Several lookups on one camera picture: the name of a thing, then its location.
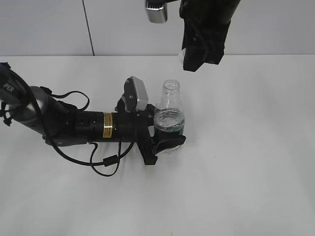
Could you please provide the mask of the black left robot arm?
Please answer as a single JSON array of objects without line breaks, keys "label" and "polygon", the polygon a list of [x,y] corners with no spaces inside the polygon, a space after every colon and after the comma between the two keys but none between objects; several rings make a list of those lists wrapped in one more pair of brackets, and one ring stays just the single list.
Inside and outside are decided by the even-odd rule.
[{"label": "black left robot arm", "polygon": [[146,165],[157,154],[182,145],[179,132],[151,136],[155,107],[148,102],[142,80],[131,76],[112,113],[88,111],[63,102],[46,87],[29,86],[6,62],[0,65],[0,115],[6,125],[16,121],[41,134],[56,151],[91,143],[137,144]]}]

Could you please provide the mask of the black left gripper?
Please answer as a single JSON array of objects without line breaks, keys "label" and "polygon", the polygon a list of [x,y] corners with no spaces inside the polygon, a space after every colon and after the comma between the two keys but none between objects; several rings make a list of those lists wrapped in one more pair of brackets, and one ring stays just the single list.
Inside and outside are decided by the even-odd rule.
[{"label": "black left gripper", "polygon": [[149,127],[154,124],[155,106],[148,104],[144,111],[127,112],[125,102],[119,99],[115,108],[114,137],[122,142],[130,143],[120,157],[126,156],[134,144],[137,144],[145,165],[155,165],[158,154],[167,149],[181,146],[186,141],[184,135],[150,136]]}]

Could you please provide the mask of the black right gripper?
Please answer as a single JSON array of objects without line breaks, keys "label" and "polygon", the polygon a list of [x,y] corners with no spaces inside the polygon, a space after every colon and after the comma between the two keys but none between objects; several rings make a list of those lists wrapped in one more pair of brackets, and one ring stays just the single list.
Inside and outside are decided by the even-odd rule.
[{"label": "black right gripper", "polygon": [[196,72],[205,63],[220,63],[231,19],[239,4],[239,0],[181,1],[185,71]]}]

